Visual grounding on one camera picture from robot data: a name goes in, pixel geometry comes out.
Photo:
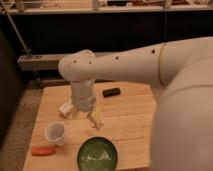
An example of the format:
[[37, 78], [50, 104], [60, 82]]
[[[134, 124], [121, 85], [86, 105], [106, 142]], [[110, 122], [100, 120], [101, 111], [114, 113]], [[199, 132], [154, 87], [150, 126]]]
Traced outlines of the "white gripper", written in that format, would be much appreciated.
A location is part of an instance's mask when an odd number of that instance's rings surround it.
[[[75, 107], [71, 110], [71, 118], [76, 119], [80, 111], [89, 112], [92, 110], [96, 102], [96, 96], [92, 95], [90, 97], [83, 98], [83, 99], [72, 96], [71, 100], [72, 100], [73, 106]], [[93, 128], [100, 129], [103, 126], [103, 121], [102, 121], [103, 117], [99, 110], [91, 111], [88, 114], [88, 119], [90, 120], [90, 123], [92, 124]]]

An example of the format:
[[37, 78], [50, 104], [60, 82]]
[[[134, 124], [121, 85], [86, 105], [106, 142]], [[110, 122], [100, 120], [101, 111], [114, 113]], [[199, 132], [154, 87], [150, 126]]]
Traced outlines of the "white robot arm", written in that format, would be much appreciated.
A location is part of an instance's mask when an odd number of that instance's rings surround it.
[[169, 41], [98, 57], [90, 50], [58, 64], [72, 104], [89, 112], [94, 81], [165, 87], [153, 118], [150, 171], [213, 171], [213, 36]]

